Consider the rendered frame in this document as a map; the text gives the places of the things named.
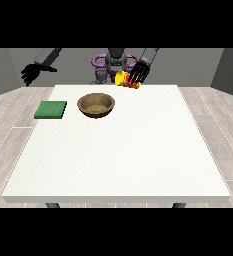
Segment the yellow cup with melon print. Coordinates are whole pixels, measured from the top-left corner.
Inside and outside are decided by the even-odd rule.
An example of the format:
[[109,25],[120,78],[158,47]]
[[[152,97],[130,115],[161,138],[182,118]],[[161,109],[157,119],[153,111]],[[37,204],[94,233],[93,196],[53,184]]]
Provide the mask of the yellow cup with melon print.
[[129,76],[130,74],[128,72],[119,70],[115,75],[115,84],[117,86],[138,89],[141,86],[141,83],[136,81],[134,82],[129,81]]

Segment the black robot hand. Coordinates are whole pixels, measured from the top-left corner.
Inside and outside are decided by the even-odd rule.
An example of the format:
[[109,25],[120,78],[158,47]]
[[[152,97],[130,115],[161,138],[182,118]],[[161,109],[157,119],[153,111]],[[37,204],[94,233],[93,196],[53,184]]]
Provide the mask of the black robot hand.
[[41,71],[56,72],[57,69],[46,65],[28,64],[21,71],[21,78],[25,85],[29,86],[40,75]]
[[143,83],[150,72],[150,66],[144,61],[138,61],[130,71],[128,82]]

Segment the brown wooden bowl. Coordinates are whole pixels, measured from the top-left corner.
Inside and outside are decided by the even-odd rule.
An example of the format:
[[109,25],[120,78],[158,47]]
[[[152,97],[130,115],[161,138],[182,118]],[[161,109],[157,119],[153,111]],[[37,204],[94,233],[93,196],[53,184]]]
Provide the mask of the brown wooden bowl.
[[90,93],[77,102],[78,109],[87,117],[102,118],[107,116],[115,106],[115,100],[105,93]]

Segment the green square pad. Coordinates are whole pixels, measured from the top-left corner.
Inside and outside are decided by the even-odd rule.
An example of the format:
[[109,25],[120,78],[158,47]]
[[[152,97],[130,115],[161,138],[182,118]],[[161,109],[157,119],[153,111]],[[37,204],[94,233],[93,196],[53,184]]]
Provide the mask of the green square pad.
[[66,106],[66,101],[42,101],[34,114],[34,118],[61,119]]

